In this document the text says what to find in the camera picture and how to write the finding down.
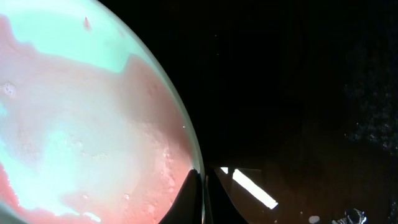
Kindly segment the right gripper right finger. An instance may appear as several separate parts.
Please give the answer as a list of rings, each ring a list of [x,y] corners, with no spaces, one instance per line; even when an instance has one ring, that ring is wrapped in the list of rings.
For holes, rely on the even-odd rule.
[[[232,203],[215,170],[206,173],[205,223],[248,224]]]

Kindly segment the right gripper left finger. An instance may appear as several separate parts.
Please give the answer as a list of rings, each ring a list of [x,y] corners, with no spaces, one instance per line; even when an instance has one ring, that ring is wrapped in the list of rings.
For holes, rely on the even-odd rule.
[[[197,170],[189,171],[170,210],[159,224],[201,224],[203,189]]]

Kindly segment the mint plate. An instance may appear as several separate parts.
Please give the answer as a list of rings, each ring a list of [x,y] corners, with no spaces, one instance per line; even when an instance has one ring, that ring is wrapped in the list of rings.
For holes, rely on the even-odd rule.
[[[1,2],[1,222],[159,223],[203,161],[156,58],[98,1]]]

